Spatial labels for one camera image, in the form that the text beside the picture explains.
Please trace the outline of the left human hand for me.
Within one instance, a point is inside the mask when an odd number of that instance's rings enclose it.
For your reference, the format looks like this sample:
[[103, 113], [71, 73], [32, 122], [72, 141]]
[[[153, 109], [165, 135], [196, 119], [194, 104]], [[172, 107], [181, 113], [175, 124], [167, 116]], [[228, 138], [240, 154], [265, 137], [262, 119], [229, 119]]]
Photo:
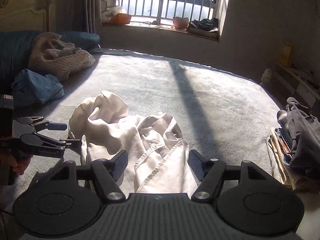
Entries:
[[25, 170], [30, 164], [32, 157], [33, 155], [27, 155], [26, 159], [16, 160], [10, 152], [1, 152], [1, 162], [9, 164], [11, 167], [13, 167], [13, 171], [16, 172], [18, 176], [24, 174]]

